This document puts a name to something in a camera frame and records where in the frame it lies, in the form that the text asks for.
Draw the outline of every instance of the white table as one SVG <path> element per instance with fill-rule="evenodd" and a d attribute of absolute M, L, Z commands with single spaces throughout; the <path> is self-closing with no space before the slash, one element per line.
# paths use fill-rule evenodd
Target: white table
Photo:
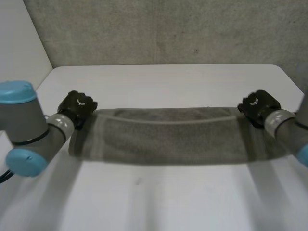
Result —
<path fill-rule="evenodd" d="M 98 109 L 237 106 L 257 89 L 282 107 L 302 92 L 274 65 L 83 66 L 54 69 L 38 89 L 45 114 L 70 90 Z M 0 137 L 0 163 L 11 146 Z M 292 156 L 249 165 L 138 167 L 79 162 L 68 144 L 34 179 L 0 185 L 1 231 L 303 231 L 308 170 Z"/>

